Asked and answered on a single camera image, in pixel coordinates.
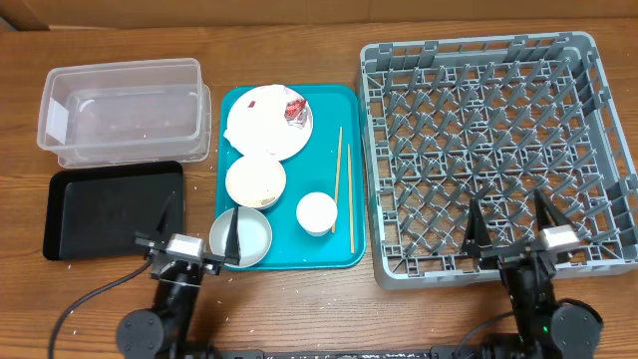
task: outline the cable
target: cable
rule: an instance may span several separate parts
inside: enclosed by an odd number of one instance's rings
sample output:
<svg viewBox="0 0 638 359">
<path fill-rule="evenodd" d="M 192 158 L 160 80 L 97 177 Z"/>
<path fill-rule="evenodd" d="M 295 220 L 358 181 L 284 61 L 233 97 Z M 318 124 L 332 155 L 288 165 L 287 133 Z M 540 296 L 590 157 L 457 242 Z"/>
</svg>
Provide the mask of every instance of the cable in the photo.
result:
<svg viewBox="0 0 638 359">
<path fill-rule="evenodd" d="M 147 268 L 149 268 L 149 266 L 151 266 L 151 264 L 153 263 L 153 260 L 151 257 L 149 257 L 147 259 L 147 261 L 144 263 L 143 266 L 141 266 L 138 270 L 134 271 L 131 274 L 128 274 L 114 282 L 111 282 L 101 288 L 98 288 L 92 292 L 90 292 L 89 294 L 83 296 L 82 298 L 76 300 L 73 304 L 71 304 L 71 306 L 69 306 L 64 312 L 62 312 L 62 315 L 60 315 L 60 317 L 58 318 L 58 321 L 56 322 L 56 325 L 54 325 L 53 327 L 53 332 L 51 332 L 51 338 L 49 339 L 49 354 L 48 354 L 48 358 L 49 359 L 53 359 L 53 351 L 56 345 L 56 338 L 58 337 L 58 333 L 60 332 L 60 328 L 62 328 L 62 324 L 64 323 L 65 319 L 67 319 L 67 317 L 69 316 L 69 314 L 71 314 L 72 311 L 74 311 L 76 308 L 78 308 L 82 303 L 86 302 L 87 300 L 93 298 L 94 296 L 104 293 L 105 291 L 118 286 L 130 279 L 135 278 L 136 276 L 140 275 L 141 273 L 143 273 L 145 270 L 147 270 Z"/>
<path fill-rule="evenodd" d="M 463 348 L 464 345 L 466 345 L 466 343 L 468 342 L 468 340 L 470 340 L 470 338 L 472 338 L 473 336 L 475 336 L 477 333 L 479 333 L 480 331 L 494 325 L 495 323 L 497 323 L 497 321 L 504 319 L 508 316 L 512 316 L 514 315 L 513 311 L 509 311 L 506 313 L 502 313 L 501 315 L 497 315 L 496 317 L 485 321 L 481 324 L 479 324 L 476 328 L 472 329 L 468 334 L 466 334 L 465 337 L 463 337 L 463 339 L 461 339 L 461 342 L 459 342 L 459 345 L 457 345 L 457 348 L 455 348 L 455 351 L 452 352 L 452 359 L 459 359 L 461 358 L 461 348 Z"/>
</svg>

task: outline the wooden stick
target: wooden stick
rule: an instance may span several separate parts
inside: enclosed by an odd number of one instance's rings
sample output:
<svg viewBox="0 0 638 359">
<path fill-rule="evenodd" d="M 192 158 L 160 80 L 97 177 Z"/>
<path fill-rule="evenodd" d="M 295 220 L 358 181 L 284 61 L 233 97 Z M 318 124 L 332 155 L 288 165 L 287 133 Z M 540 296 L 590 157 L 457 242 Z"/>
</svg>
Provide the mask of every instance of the wooden stick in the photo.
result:
<svg viewBox="0 0 638 359">
<path fill-rule="evenodd" d="M 339 206 L 339 173 L 341 172 L 341 140 L 343 139 L 343 128 L 339 128 L 339 149 L 337 149 L 337 178 L 335 179 L 335 204 Z M 332 224 L 332 232 L 335 232 L 337 221 Z"/>
<path fill-rule="evenodd" d="M 352 164 L 350 160 L 350 144 L 348 144 L 348 189 L 350 192 L 350 253 L 355 252 L 355 225 L 352 217 Z"/>
</svg>

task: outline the teal tray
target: teal tray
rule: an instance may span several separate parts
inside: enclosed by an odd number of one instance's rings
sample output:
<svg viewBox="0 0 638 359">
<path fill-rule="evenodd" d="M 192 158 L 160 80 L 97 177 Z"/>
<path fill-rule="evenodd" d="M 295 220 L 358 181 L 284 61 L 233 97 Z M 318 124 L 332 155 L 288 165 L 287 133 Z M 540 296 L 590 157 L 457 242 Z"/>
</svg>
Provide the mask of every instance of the teal tray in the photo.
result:
<svg viewBox="0 0 638 359">
<path fill-rule="evenodd" d="M 270 221 L 273 239 L 261 261 L 244 270 L 344 268 L 357 264 L 366 251 L 363 159 L 357 97 L 340 85 L 290 86 L 303 96 L 312 109 L 314 127 L 308 144 L 294 157 L 282 162 L 286 170 L 286 189 L 279 201 L 263 213 Z M 219 159 L 215 218 L 236 206 L 225 188 L 226 171 L 241 154 L 223 137 L 232 105 L 252 88 L 229 92 L 221 104 L 219 123 Z M 313 237 L 297 222 L 297 203 L 305 194 L 322 191 L 334 195 L 339 146 L 339 128 L 343 127 L 339 215 L 335 233 Z M 350 253 L 348 208 L 348 155 L 352 152 L 352 201 L 355 253 Z"/>
</svg>

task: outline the gray plastic basket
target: gray plastic basket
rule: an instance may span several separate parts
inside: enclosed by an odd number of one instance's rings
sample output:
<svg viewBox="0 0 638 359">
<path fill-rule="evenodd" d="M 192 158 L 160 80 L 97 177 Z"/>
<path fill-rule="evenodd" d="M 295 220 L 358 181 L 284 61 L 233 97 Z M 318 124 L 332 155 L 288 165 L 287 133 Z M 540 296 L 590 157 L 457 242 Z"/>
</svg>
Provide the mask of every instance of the gray plastic basket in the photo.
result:
<svg viewBox="0 0 638 359">
<path fill-rule="evenodd" d="M 537 187 L 581 239 L 557 277 L 638 266 L 638 178 L 588 34 L 368 45 L 358 91 L 382 287 L 498 280 L 461 252 L 469 200 L 507 245 L 534 236 Z"/>
</svg>

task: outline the white sticker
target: white sticker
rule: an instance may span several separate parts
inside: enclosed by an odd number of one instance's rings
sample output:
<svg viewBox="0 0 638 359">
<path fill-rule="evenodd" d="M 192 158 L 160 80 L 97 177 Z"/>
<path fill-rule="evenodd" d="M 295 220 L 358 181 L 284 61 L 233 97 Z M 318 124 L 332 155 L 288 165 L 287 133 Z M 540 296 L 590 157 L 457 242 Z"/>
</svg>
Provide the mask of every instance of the white sticker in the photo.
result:
<svg viewBox="0 0 638 359">
<path fill-rule="evenodd" d="M 58 140 L 62 145 L 67 140 L 67 122 L 69 110 L 51 99 L 49 101 L 49 113 L 47 116 L 47 134 Z"/>
</svg>

